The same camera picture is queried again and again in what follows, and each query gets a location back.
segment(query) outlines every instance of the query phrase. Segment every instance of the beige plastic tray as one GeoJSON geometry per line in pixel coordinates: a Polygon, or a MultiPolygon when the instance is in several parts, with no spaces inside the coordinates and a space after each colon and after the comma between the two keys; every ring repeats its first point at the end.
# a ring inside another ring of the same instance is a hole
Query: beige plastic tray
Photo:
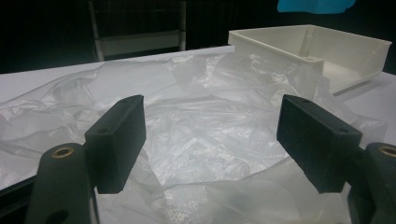
{"type": "Polygon", "coordinates": [[[306,63],[330,80],[332,93],[382,72],[391,42],[315,25],[230,31],[236,52],[306,63]]]}

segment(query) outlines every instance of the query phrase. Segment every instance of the crumpled plastic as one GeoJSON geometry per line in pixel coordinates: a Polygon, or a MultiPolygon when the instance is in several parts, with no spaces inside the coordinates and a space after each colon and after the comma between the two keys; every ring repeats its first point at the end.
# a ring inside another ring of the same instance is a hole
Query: crumpled plastic
{"type": "Polygon", "coordinates": [[[381,141],[306,64],[248,54],[111,62],[0,104],[0,189],[84,133],[119,99],[145,95],[147,141],[124,191],[98,195],[102,223],[349,223],[342,194],[318,194],[276,141],[283,94],[313,100],[381,141]]]}

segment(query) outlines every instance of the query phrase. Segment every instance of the plastic bin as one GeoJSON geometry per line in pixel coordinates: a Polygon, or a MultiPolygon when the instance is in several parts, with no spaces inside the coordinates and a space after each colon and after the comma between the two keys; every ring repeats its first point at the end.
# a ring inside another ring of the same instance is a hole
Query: plastic bin
{"type": "Polygon", "coordinates": [[[315,25],[230,31],[235,51],[304,63],[330,80],[332,93],[382,72],[391,42],[315,25]]]}

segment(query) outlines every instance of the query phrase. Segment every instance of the clear plastic bag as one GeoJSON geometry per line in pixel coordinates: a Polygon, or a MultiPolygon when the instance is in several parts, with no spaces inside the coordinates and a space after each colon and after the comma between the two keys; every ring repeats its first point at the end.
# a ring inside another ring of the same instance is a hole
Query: clear plastic bag
{"type": "Polygon", "coordinates": [[[364,144],[381,141],[386,124],[337,103],[305,66],[230,53],[105,63],[52,81],[0,105],[0,189],[143,94],[148,139],[124,191],[98,196],[103,223],[348,223],[342,196],[319,195],[276,141],[282,96],[314,100],[364,144]]]}

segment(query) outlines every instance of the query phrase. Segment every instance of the blue object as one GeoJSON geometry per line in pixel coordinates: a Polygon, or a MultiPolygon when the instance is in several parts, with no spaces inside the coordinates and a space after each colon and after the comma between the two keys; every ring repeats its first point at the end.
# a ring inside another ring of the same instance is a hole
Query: blue object
{"type": "Polygon", "coordinates": [[[310,12],[314,14],[343,13],[356,0],[279,0],[279,12],[310,12]]]}

